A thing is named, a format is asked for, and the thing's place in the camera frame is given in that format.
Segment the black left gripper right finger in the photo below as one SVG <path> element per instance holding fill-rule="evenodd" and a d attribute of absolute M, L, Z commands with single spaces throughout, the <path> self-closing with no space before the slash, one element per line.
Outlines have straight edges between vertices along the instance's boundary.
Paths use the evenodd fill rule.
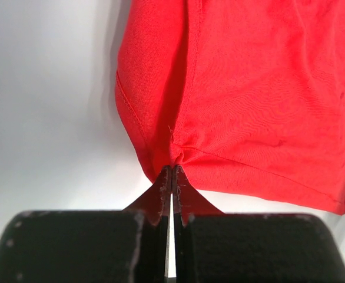
<path fill-rule="evenodd" d="M 223 213 L 172 171 L 177 282 L 345 282 L 324 222 L 306 213 Z"/>

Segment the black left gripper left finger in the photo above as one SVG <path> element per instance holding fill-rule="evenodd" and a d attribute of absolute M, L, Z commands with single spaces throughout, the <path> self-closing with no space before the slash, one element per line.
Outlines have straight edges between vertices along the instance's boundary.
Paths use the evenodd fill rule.
<path fill-rule="evenodd" d="M 166 282 L 170 167 L 123 210 L 29 210 L 0 237 L 0 282 Z"/>

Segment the red tank top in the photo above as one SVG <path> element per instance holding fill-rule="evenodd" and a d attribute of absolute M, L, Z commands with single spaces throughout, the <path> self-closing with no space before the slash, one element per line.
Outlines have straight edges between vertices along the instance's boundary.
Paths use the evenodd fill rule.
<path fill-rule="evenodd" d="M 151 181 L 345 213 L 345 1 L 132 1 L 115 101 Z"/>

